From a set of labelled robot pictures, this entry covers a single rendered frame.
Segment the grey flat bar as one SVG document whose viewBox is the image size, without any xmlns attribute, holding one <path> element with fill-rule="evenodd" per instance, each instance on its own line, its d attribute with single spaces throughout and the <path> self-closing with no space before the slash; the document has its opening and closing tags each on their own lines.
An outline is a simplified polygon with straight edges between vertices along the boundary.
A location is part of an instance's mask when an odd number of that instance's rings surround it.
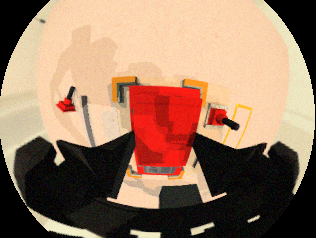
<svg viewBox="0 0 316 238">
<path fill-rule="evenodd" d="M 80 102 L 80 108 L 81 108 L 81 111 L 80 111 L 81 120 L 82 120 L 82 124 L 84 124 L 86 140 L 88 140 L 89 147 L 96 147 L 96 144 L 94 144 L 92 130 L 90 130 L 88 103 L 86 103 L 86 99 L 88 99 L 88 96 L 86 95 L 81 95 L 80 99 L 78 99 L 78 102 Z"/>
</svg>

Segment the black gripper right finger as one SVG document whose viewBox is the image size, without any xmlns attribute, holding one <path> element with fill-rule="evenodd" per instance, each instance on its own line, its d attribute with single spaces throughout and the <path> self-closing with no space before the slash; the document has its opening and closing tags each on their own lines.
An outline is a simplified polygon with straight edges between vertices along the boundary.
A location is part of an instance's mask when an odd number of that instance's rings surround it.
<svg viewBox="0 0 316 238">
<path fill-rule="evenodd" d="M 264 154 L 264 148 L 267 150 L 267 143 L 258 143 L 255 146 L 236 150 L 234 147 L 215 142 L 214 139 L 207 138 L 198 132 L 195 135 L 193 150 L 197 155 L 203 176 L 206 177 L 211 197 L 226 193 L 224 187 L 235 179 L 248 160 L 254 159 L 256 155 Z"/>
</svg>

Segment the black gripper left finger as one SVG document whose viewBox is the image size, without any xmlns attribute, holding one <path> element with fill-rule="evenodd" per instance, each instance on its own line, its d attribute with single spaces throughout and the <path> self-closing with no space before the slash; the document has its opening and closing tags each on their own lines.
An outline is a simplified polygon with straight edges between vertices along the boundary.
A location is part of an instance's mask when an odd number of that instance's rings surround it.
<svg viewBox="0 0 316 238">
<path fill-rule="evenodd" d="M 88 169 L 100 187 L 108 192 L 108 197 L 117 199 L 135 151 L 134 130 L 97 147 L 80 146 L 65 139 L 57 139 L 56 144 L 62 158 Z"/>
</svg>

